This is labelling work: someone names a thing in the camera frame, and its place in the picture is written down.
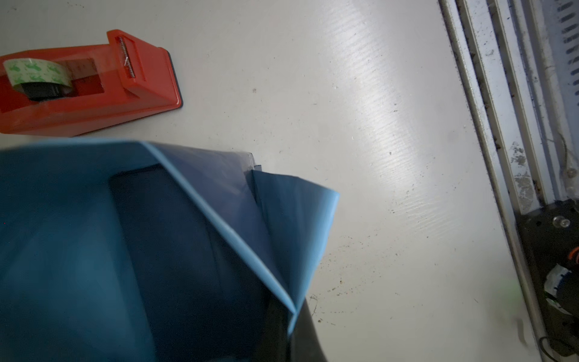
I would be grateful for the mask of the light blue wrapping paper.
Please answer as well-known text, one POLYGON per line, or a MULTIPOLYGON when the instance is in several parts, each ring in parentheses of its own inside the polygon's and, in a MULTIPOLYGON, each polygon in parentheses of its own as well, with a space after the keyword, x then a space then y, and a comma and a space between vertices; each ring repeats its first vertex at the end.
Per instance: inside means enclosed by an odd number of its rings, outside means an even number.
POLYGON ((323 361, 306 294, 337 192, 246 152, 1 152, 3 361, 323 361))

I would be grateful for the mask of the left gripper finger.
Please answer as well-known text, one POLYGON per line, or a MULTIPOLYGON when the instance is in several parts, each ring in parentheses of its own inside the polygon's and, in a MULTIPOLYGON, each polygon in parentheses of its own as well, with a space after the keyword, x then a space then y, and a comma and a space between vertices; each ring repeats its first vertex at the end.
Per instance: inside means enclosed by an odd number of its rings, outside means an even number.
POLYGON ((308 304, 303 303, 289 339, 290 362, 328 362, 318 339, 308 304))

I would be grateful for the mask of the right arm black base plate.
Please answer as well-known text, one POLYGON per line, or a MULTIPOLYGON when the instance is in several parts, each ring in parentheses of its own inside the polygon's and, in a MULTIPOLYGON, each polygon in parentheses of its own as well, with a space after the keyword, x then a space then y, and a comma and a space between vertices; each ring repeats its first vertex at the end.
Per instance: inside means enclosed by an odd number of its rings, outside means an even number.
POLYGON ((550 348, 578 355, 578 203, 556 202, 518 220, 550 348))

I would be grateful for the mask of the dark blue gift box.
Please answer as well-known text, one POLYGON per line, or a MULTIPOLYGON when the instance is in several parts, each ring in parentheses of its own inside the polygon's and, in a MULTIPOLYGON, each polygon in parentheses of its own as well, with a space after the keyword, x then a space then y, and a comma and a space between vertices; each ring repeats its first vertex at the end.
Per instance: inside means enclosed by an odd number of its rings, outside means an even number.
POLYGON ((160 361, 250 358, 269 295, 258 277, 159 166, 109 187, 160 361))

